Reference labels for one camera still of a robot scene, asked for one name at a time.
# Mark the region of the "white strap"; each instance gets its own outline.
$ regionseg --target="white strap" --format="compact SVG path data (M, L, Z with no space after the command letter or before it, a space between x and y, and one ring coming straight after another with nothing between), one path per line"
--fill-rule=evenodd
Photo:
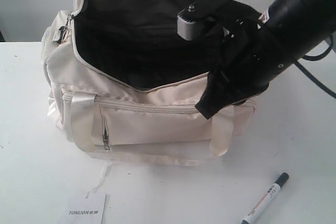
M78 148L84 152L91 153L91 156L128 163L146 162L178 166L197 166L213 157L224 155L229 148L234 128L233 108L231 110L227 110L226 113L218 113L212 118L213 127L210 144L210 152L212 157L208 159L200 161L168 155L120 153L114 152L113 148L112 150L106 151L105 153L95 153L97 148L93 144L91 138L95 96L95 94L89 93L75 93L72 97L70 109L71 125L65 125L67 128L70 126L73 140Z

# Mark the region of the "front pocket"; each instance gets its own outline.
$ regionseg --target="front pocket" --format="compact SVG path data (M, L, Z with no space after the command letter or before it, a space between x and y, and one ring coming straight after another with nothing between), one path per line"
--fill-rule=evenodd
M71 100L72 94L63 95L67 105ZM96 145L105 142L106 146L106 134L111 146L211 139L212 120L205 119L194 104L149 105L96 97L94 107L92 140Z

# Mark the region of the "zipper track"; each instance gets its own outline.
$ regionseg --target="zipper track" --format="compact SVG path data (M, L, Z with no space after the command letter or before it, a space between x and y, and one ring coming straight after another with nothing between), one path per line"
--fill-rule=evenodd
M72 94L64 93L62 96L64 101L71 102ZM96 97L94 103L99 106L116 108L121 110L129 110L136 112L150 112L150 113L167 113L167 114L193 114L198 111L195 105L148 105L148 104L135 104L130 102L124 102L119 100L107 99L102 97Z

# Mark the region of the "zipper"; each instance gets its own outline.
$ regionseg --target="zipper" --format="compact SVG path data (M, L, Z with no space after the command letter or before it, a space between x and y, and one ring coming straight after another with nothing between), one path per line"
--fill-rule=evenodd
M64 101L71 102L72 94L64 93L62 96ZM129 110L135 112L149 112L149 113L167 113L167 114L193 114L198 111L195 105L148 105L148 104L135 104L130 102L124 102L119 100L107 99L102 97L96 97L94 103L108 108L116 108L121 110Z
M52 39L53 42L57 43L58 45L61 45L65 42L67 42L73 18L74 18L73 14L68 15L67 22L66 22L65 26L61 26L55 32L54 37Z
M110 138L109 138L109 128L107 126L107 119L106 116L101 116L102 119L102 133L103 133L103 144L104 144L104 149L109 151L110 150Z

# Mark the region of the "black marker cap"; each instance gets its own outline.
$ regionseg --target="black marker cap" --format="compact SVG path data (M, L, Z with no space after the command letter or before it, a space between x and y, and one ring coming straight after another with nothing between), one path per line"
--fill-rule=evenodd
M289 175L287 173L283 173L280 177L275 181L275 184L278 184L280 188L287 182L289 179Z

